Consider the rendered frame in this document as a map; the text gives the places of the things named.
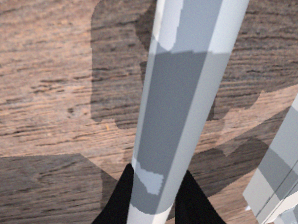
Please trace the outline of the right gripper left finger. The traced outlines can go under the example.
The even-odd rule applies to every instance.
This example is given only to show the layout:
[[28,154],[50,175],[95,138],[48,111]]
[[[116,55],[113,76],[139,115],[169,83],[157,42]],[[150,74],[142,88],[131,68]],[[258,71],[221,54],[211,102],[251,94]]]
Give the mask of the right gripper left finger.
[[134,169],[128,163],[105,208],[91,224],[127,224]]

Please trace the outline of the white tube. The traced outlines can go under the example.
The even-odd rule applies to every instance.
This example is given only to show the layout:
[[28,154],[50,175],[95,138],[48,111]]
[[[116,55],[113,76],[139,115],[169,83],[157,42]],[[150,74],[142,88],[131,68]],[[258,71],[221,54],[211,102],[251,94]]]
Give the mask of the white tube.
[[250,0],[157,0],[127,224],[165,224]]

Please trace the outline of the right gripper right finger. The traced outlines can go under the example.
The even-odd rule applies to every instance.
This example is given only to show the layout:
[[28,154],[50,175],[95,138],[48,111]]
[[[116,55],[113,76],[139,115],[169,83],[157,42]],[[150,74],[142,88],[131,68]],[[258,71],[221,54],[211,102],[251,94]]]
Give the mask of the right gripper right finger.
[[226,224],[188,170],[175,198],[175,224]]

